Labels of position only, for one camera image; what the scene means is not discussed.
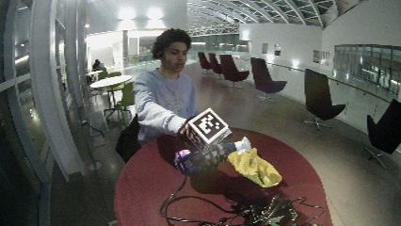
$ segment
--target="green chair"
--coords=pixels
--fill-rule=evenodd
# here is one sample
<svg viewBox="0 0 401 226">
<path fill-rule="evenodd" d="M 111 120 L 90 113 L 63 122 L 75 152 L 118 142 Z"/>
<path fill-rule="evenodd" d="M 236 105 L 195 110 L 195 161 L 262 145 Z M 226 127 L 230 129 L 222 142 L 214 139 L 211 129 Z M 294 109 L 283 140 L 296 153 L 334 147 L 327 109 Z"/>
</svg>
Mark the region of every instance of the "green chair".
<svg viewBox="0 0 401 226">
<path fill-rule="evenodd" d="M 98 78 L 95 79 L 95 82 L 102 80 L 102 79 L 106 79 L 107 77 L 110 76 L 109 74 L 109 71 L 107 70 L 103 70 L 99 74 L 98 74 Z M 97 96 L 98 95 L 102 95 L 102 89 L 91 89 L 90 90 L 90 97 L 94 97 L 95 96 L 95 101 L 98 101 L 98 98 Z"/>
<path fill-rule="evenodd" d="M 98 81 L 106 79 L 110 76 L 109 71 L 102 71 L 98 75 Z"/>
<path fill-rule="evenodd" d="M 122 76 L 122 72 L 113 72 L 113 73 L 107 73 L 107 74 L 109 74 L 107 77 Z M 113 92 L 123 90 L 123 88 L 125 88 L 125 83 L 106 88 L 106 90 L 109 91 L 110 108 L 113 107 L 111 94 L 114 95 Z"/>
<path fill-rule="evenodd" d="M 122 76 L 122 72 L 114 72 L 114 73 L 109 74 L 109 77 L 115 77 L 115 76 Z M 110 93 L 111 91 L 123 90 L 123 88 L 125 88 L 125 83 L 121 84 L 121 85 L 109 87 L 107 90 L 109 90 L 109 93 Z"/>
<path fill-rule="evenodd" d="M 122 90 L 122 92 L 123 92 L 122 100 L 119 102 L 117 102 L 118 118 L 121 121 L 123 121 L 126 126 L 129 125 L 129 123 L 126 121 L 125 111 L 129 111 L 130 117 L 134 118 L 131 110 L 127 109 L 127 106 L 137 104 L 137 97 L 135 97 L 134 89 L 135 89 L 135 82 L 127 83 Z"/>
</svg>

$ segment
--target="young man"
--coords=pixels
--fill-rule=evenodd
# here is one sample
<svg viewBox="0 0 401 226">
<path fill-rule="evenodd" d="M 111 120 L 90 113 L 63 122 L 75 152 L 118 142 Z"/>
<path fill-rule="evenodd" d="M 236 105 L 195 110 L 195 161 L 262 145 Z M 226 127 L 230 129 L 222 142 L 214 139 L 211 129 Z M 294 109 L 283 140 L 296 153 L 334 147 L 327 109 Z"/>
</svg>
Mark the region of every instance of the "young man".
<svg viewBox="0 0 401 226">
<path fill-rule="evenodd" d="M 158 37 L 153 54 L 161 67 L 143 73 L 135 82 L 142 146 L 162 135 L 178 135 L 187 119 L 199 114 L 193 78 L 182 73 L 191 37 L 182 29 L 169 29 Z"/>
</svg>

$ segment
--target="maroon chair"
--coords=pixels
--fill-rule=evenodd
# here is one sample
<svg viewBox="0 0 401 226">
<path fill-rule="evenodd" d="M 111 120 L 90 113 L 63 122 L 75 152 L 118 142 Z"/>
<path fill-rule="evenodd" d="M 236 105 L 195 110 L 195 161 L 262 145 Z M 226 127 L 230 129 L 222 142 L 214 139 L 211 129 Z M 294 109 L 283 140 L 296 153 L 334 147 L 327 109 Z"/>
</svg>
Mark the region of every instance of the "maroon chair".
<svg viewBox="0 0 401 226">
<path fill-rule="evenodd" d="M 206 57 L 204 52 L 199 52 L 199 59 L 200 59 L 200 66 L 206 69 L 207 73 L 210 73 L 210 70 L 212 69 L 212 65 L 208 61 L 208 58 Z"/>
<path fill-rule="evenodd" d="M 211 60 L 214 73 L 216 73 L 219 75 L 219 80 L 222 80 L 223 69 L 222 69 L 220 62 L 216 59 L 216 54 L 215 53 L 210 53 L 210 60 Z"/>
<path fill-rule="evenodd" d="M 250 71 L 239 71 L 235 59 L 231 55 L 220 55 L 222 57 L 222 70 L 224 79 L 234 82 L 232 89 L 242 88 L 236 87 L 236 82 L 242 82 L 247 79 Z"/>
<path fill-rule="evenodd" d="M 267 97 L 267 93 L 280 92 L 287 85 L 287 81 L 274 81 L 271 73 L 267 68 L 266 60 L 263 58 L 251 58 L 252 74 L 255 88 L 264 92 L 264 97 L 259 97 L 263 100 L 271 100 Z"/>
</svg>

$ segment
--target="floor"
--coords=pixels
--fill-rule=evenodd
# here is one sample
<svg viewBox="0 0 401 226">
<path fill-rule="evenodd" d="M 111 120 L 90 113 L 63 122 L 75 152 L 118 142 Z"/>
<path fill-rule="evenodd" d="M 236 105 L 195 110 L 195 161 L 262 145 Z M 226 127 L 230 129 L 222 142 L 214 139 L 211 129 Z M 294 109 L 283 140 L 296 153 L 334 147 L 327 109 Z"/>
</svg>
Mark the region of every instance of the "floor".
<svg viewBox="0 0 401 226">
<path fill-rule="evenodd" d="M 272 95 L 275 103 L 262 102 L 258 95 L 263 94 L 252 84 L 242 82 L 243 89 L 230 88 L 231 82 L 206 73 L 200 63 L 187 65 L 186 71 L 196 82 L 200 110 L 212 107 L 230 126 L 278 138 L 308 159 L 326 186 L 335 226 L 401 225 L 400 166 L 386 156 L 390 169 L 368 160 L 367 134 L 338 120 L 328 121 L 332 128 L 318 131 L 304 123 L 312 116 L 303 104 L 278 94 Z M 142 68 L 133 68 L 123 74 L 137 77 L 142 72 Z M 125 127 L 117 113 L 109 122 L 102 118 L 107 95 L 87 98 L 86 103 L 71 126 L 87 171 L 67 183 L 59 168 L 54 169 L 54 226 L 117 225 L 115 184 L 125 162 L 115 146 Z M 91 126 L 103 130 L 105 136 Z"/>
</svg>

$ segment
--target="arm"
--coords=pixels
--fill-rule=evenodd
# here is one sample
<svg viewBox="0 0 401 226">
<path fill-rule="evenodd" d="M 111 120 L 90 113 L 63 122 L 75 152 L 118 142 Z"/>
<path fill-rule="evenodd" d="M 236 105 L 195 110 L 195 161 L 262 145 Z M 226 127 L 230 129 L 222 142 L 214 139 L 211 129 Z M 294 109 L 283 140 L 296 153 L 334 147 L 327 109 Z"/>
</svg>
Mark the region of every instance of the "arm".
<svg viewBox="0 0 401 226">
<path fill-rule="evenodd" d="M 138 120 L 141 125 L 167 135 L 175 135 L 186 123 L 186 119 L 158 104 L 155 98 L 157 85 L 146 76 L 135 83 Z"/>
</svg>

